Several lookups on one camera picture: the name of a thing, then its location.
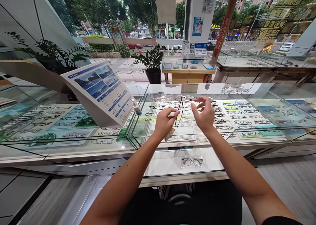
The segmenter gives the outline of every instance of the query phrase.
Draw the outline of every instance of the gray tile floor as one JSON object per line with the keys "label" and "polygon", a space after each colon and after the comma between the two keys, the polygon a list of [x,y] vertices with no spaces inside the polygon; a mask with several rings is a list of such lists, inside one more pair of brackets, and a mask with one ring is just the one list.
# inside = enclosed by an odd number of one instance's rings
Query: gray tile floor
{"label": "gray tile floor", "polygon": [[[316,224],[316,155],[260,159],[252,160],[251,163],[258,167],[260,174],[302,224]],[[91,175],[82,178],[56,179],[55,185],[48,186],[49,190],[42,193],[41,199],[36,201],[30,209],[33,212],[29,212],[24,223],[21,224],[30,224],[29,221],[32,220],[34,225],[79,225],[110,178],[111,176]],[[74,193],[73,196],[64,196],[64,194]],[[38,216],[43,217],[42,210],[53,214],[54,219],[51,219],[52,216],[48,216],[43,223],[43,219],[37,218]],[[255,225],[244,201],[242,224]]]}

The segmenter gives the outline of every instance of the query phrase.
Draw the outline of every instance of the white car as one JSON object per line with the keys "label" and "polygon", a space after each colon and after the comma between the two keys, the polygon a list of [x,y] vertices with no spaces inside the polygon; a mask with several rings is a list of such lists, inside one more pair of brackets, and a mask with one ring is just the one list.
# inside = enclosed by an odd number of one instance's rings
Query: white car
{"label": "white car", "polygon": [[278,50],[279,51],[289,51],[295,43],[284,43]]}

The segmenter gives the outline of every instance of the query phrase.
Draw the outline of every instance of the small sign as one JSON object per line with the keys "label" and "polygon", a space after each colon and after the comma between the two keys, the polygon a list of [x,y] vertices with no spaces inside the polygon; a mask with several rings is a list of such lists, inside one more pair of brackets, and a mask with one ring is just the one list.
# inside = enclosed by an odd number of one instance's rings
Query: small sign
{"label": "small sign", "polygon": [[61,77],[99,127],[125,125],[133,110],[132,95],[107,60],[64,73]]}

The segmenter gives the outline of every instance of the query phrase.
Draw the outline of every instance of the packaged eyeglasses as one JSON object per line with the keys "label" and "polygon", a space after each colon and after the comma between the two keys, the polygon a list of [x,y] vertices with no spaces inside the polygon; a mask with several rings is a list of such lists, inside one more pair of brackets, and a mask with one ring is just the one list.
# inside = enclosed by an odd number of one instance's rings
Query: packaged eyeglasses
{"label": "packaged eyeglasses", "polygon": [[181,162],[182,162],[181,168],[204,166],[203,157],[201,154],[190,155],[190,156],[183,155],[181,156]]}
{"label": "packaged eyeglasses", "polygon": [[230,116],[233,120],[245,120],[247,119],[246,116]]}

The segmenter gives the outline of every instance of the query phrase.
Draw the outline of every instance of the pillar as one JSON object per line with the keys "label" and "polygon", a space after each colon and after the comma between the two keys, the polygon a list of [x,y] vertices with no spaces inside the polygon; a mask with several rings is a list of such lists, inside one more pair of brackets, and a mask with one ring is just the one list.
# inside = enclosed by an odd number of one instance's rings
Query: pillar
{"label": "pillar", "polygon": [[213,51],[213,59],[218,58],[218,55],[221,52],[221,49],[222,49],[222,46],[223,46],[223,43],[225,40],[225,35],[228,31],[231,18],[233,17],[236,2],[237,2],[237,0],[229,0],[229,2],[228,2],[225,17],[224,17],[223,23],[221,25],[221,30],[220,30],[220,33],[218,35],[217,42],[216,42],[216,45],[215,45],[215,48]]}

